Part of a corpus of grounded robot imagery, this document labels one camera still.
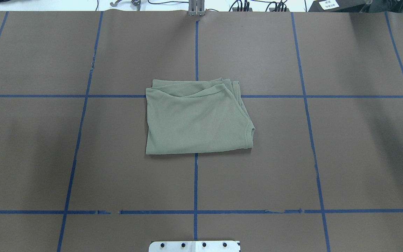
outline metal bracket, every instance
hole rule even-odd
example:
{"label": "metal bracket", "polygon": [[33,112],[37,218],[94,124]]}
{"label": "metal bracket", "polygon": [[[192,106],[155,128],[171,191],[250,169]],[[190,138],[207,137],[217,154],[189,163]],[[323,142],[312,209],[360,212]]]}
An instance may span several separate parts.
{"label": "metal bracket", "polygon": [[189,0],[189,16],[204,16],[205,0]]}
{"label": "metal bracket", "polygon": [[152,242],[149,252],[240,252],[239,241]]}

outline cable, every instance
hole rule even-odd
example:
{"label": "cable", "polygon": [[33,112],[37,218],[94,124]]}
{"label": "cable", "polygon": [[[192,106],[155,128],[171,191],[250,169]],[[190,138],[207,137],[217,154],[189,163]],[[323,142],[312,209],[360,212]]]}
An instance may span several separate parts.
{"label": "cable", "polygon": [[288,0],[285,0],[284,2],[281,0],[278,4],[278,7],[275,8],[273,11],[274,12],[284,12],[287,11],[287,5],[285,4]]}
{"label": "cable", "polygon": [[232,7],[234,6],[235,3],[237,3],[237,11],[239,11],[239,2],[240,2],[240,5],[242,5],[242,0],[235,0],[234,3],[232,3],[232,5],[228,11],[232,10]]}
{"label": "cable", "polygon": [[177,3],[177,4],[188,4],[189,2],[181,2],[181,1],[168,1],[168,2],[162,2],[162,3],[152,3],[150,0],[147,0],[151,5],[162,5],[162,4],[169,4],[169,3]]}
{"label": "cable", "polygon": [[268,3],[269,3],[269,4],[267,5],[267,8],[265,9],[265,12],[267,12],[268,7],[270,7],[271,4],[275,4],[275,9],[276,9],[276,7],[278,6],[278,3],[276,3],[275,1],[273,1],[273,2],[268,2]]}

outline wire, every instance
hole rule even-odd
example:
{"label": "wire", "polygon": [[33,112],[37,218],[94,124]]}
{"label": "wire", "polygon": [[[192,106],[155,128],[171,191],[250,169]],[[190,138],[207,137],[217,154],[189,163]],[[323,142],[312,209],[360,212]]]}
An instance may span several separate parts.
{"label": "wire", "polygon": [[239,11],[239,1],[242,2],[242,0],[235,0],[234,3],[232,3],[232,5],[228,11],[232,10],[232,7],[234,6],[235,3],[237,3],[237,11]]}
{"label": "wire", "polygon": [[285,0],[284,2],[281,0],[278,4],[278,7],[275,8],[273,11],[274,12],[285,12],[287,11],[287,5],[285,4],[288,0]]}
{"label": "wire", "polygon": [[169,4],[169,3],[177,3],[177,4],[188,4],[189,2],[181,2],[181,1],[168,1],[168,2],[162,2],[162,3],[152,3],[150,0],[147,0],[151,5],[162,5],[162,4]]}
{"label": "wire", "polygon": [[278,3],[276,3],[275,1],[273,1],[273,2],[268,2],[268,3],[269,3],[269,4],[267,5],[267,8],[265,9],[265,12],[267,12],[268,7],[270,7],[271,4],[275,4],[275,9],[276,9],[276,7],[278,7]]}

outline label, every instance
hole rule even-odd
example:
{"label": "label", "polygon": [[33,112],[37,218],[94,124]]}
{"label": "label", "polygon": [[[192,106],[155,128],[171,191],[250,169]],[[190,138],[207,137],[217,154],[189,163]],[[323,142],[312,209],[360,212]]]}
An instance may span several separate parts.
{"label": "label", "polygon": [[340,7],[339,4],[337,3],[337,1],[335,1],[335,0],[323,1],[323,2],[320,2],[320,5],[321,5],[321,8],[323,8],[323,10]]}

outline folded t-shirt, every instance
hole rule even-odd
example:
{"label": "folded t-shirt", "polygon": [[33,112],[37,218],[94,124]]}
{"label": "folded t-shirt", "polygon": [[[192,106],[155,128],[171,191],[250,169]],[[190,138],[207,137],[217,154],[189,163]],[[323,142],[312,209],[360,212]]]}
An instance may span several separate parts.
{"label": "folded t-shirt", "polygon": [[146,154],[253,147],[255,128],[240,97],[239,82],[153,80],[146,98]]}

